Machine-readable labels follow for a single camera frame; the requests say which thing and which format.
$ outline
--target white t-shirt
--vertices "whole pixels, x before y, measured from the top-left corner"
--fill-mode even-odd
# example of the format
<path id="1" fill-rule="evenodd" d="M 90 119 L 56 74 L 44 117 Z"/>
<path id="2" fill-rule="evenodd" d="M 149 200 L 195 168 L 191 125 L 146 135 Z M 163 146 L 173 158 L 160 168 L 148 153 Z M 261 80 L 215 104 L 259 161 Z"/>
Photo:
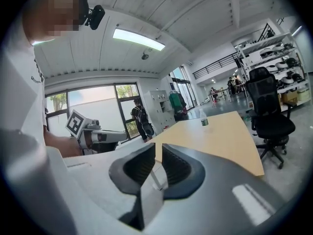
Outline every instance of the white t-shirt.
<path id="1" fill-rule="evenodd" d="M 0 51 L 0 128 L 21 130 L 45 145 L 44 76 L 36 66 L 34 47 L 26 38 L 20 15 Z"/>

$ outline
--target ceiling light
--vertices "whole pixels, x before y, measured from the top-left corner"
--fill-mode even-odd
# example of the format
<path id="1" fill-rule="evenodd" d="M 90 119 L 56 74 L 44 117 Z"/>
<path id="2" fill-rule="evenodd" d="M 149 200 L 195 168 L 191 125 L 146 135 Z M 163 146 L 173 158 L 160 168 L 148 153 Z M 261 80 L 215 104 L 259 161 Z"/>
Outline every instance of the ceiling light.
<path id="1" fill-rule="evenodd" d="M 295 34 L 297 34 L 297 32 L 298 32 L 299 30 L 301 30 L 301 28 L 302 28 L 302 26 L 300 26 L 300 27 L 292 34 L 292 36 L 294 36 Z"/>
<path id="2" fill-rule="evenodd" d="M 113 38 L 134 42 L 157 50 L 163 50 L 165 47 L 165 45 L 160 44 L 159 42 L 154 41 L 150 38 L 122 29 L 115 29 Z"/>
<path id="3" fill-rule="evenodd" d="M 46 41 L 35 41 L 35 42 L 33 42 L 33 46 L 35 46 L 35 45 L 38 45 L 38 44 L 41 44 L 41 43 L 45 43 Z"/>

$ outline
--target black office chair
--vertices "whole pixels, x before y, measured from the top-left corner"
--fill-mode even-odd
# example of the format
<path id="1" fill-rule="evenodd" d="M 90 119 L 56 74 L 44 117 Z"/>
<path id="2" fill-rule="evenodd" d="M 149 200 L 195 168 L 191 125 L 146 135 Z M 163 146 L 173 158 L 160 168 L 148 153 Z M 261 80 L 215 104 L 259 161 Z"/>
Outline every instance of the black office chair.
<path id="1" fill-rule="evenodd" d="M 293 102 L 284 103 L 288 106 L 287 117 L 281 114 L 276 88 L 276 79 L 265 67 L 250 71 L 250 80 L 246 82 L 246 89 L 252 98 L 254 111 L 251 110 L 252 130 L 264 139 L 265 144 L 257 145 L 264 149 L 261 159 L 270 151 L 281 162 L 279 169 L 283 168 L 284 160 L 275 148 L 282 146 L 284 154 L 287 154 L 286 144 L 288 135 L 295 131 L 295 125 L 290 120 L 291 107 L 297 104 Z"/>

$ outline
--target cardboard box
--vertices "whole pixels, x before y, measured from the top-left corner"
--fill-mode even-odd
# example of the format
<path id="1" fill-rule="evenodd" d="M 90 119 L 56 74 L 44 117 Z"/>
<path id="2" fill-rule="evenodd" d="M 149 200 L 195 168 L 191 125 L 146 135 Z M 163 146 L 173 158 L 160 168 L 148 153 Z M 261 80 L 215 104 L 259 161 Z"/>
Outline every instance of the cardboard box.
<path id="1" fill-rule="evenodd" d="M 298 102 L 298 92 L 288 92 L 288 93 L 284 93 L 282 94 L 282 101 L 283 103 L 285 102 L 293 102 L 293 103 L 297 103 Z"/>
<path id="2" fill-rule="evenodd" d="M 309 88 L 303 88 L 298 90 L 298 100 L 305 101 L 310 99 L 310 90 Z"/>

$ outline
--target bottle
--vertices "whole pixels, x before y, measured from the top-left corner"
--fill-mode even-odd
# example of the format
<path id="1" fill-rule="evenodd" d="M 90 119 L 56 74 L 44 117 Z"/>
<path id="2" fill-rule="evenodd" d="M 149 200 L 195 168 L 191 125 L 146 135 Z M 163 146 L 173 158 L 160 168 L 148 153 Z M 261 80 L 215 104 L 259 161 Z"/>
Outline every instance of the bottle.
<path id="1" fill-rule="evenodd" d="M 202 126 L 209 125 L 209 121 L 207 120 L 206 114 L 204 113 L 203 109 L 200 109 L 200 119 Z"/>

